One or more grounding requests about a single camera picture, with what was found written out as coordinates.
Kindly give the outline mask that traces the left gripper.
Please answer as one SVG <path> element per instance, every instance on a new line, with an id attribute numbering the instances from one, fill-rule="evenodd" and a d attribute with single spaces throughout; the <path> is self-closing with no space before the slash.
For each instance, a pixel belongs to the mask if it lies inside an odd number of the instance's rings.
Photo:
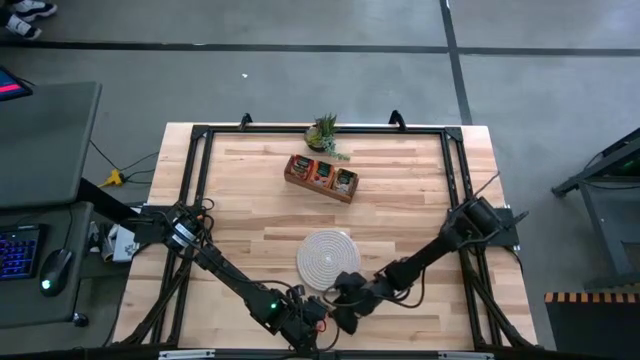
<path id="1" fill-rule="evenodd" d="M 309 296 L 302 302 L 284 296 L 277 321 L 278 332 L 297 353 L 313 353 L 318 350 L 317 324 L 325 320 L 327 312 L 317 296 Z"/>

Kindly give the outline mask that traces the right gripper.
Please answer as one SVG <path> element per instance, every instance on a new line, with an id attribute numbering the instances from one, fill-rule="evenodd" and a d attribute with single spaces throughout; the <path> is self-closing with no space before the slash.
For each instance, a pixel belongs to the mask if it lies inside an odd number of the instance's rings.
<path id="1" fill-rule="evenodd" d="M 395 290 L 387 280 L 371 280 L 357 289 L 348 290 L 345 297 L 351 306 L 334 308 L 332 317 L 342 331 L 354 335 L 359 324 L 358 313 L 372 313 L 383 300 L 394 295 Z"/>

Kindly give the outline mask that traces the wooden three-compartment box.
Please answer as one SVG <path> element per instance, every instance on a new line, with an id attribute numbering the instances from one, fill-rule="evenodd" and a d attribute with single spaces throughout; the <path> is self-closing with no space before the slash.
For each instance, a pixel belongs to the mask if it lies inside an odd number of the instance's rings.
<path id="1" fill-rule="evenodd" d="M 329 188 L 324 188 L 324 187 L 319 187 L 319 186 L 316 186 L 316 185 L 310 183 L 309 182 L 309 178 L 306 181 L 303 181 L 303 180 L 301 180 L 299 178 L 296 178 L 295 176 L 292 176 L 289 173 L 289 166 L 291 164 L 291 160 L 292 160 L 293 156 L 294 155 L 292 155 L 290 157 L 290 159 L 288 160 L 288 163 L 287 163 L 287 165 L 285 166 L 285 169 L 284 169 L 284 179 L 285 179 L 286 182 L 298 185 L 300 187 L 306 188 L 306 189 L 311 190 L 313 192 L 328 196 L 330 198 L 333 198 L 335 200 L 339 200 L 339 201 L 344 202 L 344 203 L 350 204 L 352 202 L 352 200 L 354 198 L 354 195 L 355 195 L 355 192 L 356 192 L 356 189 L 357 189 L 358 184 L 359 184 L 359 176 L 358 175 L 357 175 L 357 180 L 356 180 L 356 183 L 355 183 L 356 187 L 354 188 L 354 191 L 353 191 L 352 195 L 349 196 L 349 195 L 340 194 L 340 193 L 337 193 L 337 192 L 332 190 L 332 183 L 333 183 L 334 177 L 333 177 L 333 180 L 331 182 L 331 186 Z M 336 166 L 334 166 L 334 167 L 335 167 L 335 173 L 336 173 L 340 168 L 336 167 Z"/>

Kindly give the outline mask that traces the orange tea packet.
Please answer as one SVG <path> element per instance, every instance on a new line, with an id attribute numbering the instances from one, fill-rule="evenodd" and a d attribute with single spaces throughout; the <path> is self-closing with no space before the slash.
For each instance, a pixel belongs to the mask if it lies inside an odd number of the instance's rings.
<path id="1" fill-rule="evenodd" d="M 309 177 L 309 182 L 324 188 L 329 188 L 333 180 L 335 167 L 332 164 L 322 161 L 314 163 L 313 171 Z"/>

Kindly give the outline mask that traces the red tea packet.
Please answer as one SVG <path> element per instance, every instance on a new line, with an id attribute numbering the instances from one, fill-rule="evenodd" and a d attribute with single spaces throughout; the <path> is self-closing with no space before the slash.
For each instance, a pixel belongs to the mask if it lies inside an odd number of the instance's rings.
<path id="1" fill-rule="evenodd" d="M 313 170 L 315 161 L 302 155 L 294 155 L 289 166 L 289 173 L 296 178 L 306 181 Z"/>

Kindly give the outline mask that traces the potted succulent plant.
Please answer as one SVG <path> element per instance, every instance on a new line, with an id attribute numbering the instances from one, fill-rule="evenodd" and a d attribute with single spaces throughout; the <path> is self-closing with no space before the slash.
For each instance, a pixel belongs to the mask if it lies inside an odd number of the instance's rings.
<path id="1" fill-rule="evenodd" d="M 313 151 L 326 153 L 337 160 L 348 161 L 349 155 L 342 154 L 336 150 L 335 134 L 337 115 L 327 113 L 314 119 L 314 124 L 310 126 L 305 134 L 304 141 Z"/>

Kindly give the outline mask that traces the white printed carton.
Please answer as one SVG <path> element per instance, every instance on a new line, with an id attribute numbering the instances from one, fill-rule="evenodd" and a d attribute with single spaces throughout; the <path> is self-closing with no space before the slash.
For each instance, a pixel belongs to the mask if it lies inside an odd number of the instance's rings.
<path id="1" fill-rule="evenodd" d="M 139 250 L 135 234 L 116 224 L 102 224 L 100 230 L 100 254 L 105 262 L 131 262 Z"/>

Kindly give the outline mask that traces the yellow power plug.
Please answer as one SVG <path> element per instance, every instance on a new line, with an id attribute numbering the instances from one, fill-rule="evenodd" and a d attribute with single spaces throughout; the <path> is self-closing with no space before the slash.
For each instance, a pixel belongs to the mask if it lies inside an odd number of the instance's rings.
<path id="1" fill-rule="evenodd" d="M 117 169 L 113 169 L 106 180 L 99 185 L 99 188 L 110 186 L 122 186 L 125 182 L 124 175 Z"/>

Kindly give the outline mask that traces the black case with orange stripes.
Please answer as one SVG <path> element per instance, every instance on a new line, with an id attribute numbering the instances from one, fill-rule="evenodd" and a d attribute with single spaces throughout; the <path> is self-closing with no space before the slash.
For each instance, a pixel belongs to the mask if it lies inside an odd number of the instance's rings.
<path id="1" fill-rule="evenodd" d="M 640 293 L 552 292 L 544 302 L 558 351 L 640 360 Z"/>

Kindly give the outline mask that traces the black computer mouse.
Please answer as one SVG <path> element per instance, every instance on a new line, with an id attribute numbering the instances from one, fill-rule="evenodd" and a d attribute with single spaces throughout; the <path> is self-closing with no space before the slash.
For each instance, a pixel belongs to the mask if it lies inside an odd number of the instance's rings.
<path id="1" fill-rule="evenodd" d="M 39 273 L 40 292 L 45 297 L 57 296 L 65 288 L 73 253 L 64 248 L 51 252 Z"/>

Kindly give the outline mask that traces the dark metal stand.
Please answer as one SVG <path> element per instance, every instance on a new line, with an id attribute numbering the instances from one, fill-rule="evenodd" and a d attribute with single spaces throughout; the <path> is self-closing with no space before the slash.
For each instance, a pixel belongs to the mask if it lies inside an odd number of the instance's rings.
<path id="1" fill-rule="evenodd" d="M 587 281 L 586 290 L 640 284 L 640 267 L 626 248 L 640 247 L 640 127 L 596 153 L 578 173 L 553 187 L 558 198 L 577 190 L 612 273 Z"/>

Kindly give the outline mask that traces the grey side desk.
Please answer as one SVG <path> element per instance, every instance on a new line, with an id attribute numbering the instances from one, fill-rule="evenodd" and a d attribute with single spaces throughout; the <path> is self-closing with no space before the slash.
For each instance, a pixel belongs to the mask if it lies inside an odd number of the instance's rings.
<path id="1" fill-rule="evenodd" d="M 0 103 L 0 209 L 68 204 L 82 180 L 102 85 L 40 85 Z"/>

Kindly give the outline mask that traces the person's shoe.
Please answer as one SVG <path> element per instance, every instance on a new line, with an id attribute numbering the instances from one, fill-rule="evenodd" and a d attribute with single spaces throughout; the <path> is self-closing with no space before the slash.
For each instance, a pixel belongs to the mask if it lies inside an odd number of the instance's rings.
<path id="1" fill-rule="evenodd" d="M 11 34 L 19 36 L 25 40 L 36 40 L 42 33 L 41 29 L 30 25 L 11 13 L 0 14 L 0 27 L 5 28 Z"/>
<path id="2" fill-rule="evenodd" d="M 57 12 L 58 7 L 41 0 L 20 0 L 12 4 L 14 13 L 23 19 L 49 17 Z"/>

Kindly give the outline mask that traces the silver metal bracket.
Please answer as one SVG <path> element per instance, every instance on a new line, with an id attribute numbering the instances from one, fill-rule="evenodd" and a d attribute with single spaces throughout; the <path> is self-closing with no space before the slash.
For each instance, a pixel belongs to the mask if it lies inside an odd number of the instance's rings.
<path id="1" fill-rule="evenodd" d="M 212 360 L 215 357 L 215 349 L 180 349 L 161 351 L 157 360 Z"/>
<path id="2" fill-rule="evenodd" d="M 441 351 L 438 360 L 495 360 L 495 357 L 483 352 Z"/>

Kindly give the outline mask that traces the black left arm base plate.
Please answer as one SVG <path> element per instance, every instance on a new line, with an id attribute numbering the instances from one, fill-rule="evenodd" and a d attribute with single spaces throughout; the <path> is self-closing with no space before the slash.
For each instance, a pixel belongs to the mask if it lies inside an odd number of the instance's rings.
<path id="1" fill-rule="evenodd" d="M 205 232 L 199 213 L 178 202 L 173 206 L 144 206 L 135 225 L 134 241 L 162 243 L 177 250 L 195 246 Z"/>

